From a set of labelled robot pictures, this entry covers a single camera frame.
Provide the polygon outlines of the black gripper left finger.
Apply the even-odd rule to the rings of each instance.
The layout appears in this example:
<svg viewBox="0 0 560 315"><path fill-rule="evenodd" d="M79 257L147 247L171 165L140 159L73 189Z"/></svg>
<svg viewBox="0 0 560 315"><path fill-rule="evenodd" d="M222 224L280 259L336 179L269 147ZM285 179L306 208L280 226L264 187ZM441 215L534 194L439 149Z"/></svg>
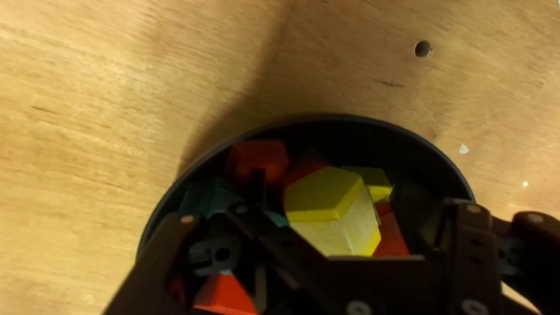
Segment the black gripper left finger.
<svg viewBox="0 0 560 315"><path fill-rule="evenodd" d="M166 217L103 315L185 315L170 296L166 280L196 229L191 215Z"/></svg>

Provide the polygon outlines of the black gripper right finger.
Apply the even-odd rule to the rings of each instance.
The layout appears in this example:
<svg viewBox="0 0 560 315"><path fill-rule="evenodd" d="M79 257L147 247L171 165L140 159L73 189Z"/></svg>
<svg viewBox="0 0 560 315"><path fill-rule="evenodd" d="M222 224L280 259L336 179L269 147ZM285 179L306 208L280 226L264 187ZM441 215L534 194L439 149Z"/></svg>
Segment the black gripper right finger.
<svg viewBox="0 0 560 315"><path fill-rule="evenodd" d="M443 212L451 226L450 313L504 315L497 240L490 212L465 200L444 201Z"/></svg>

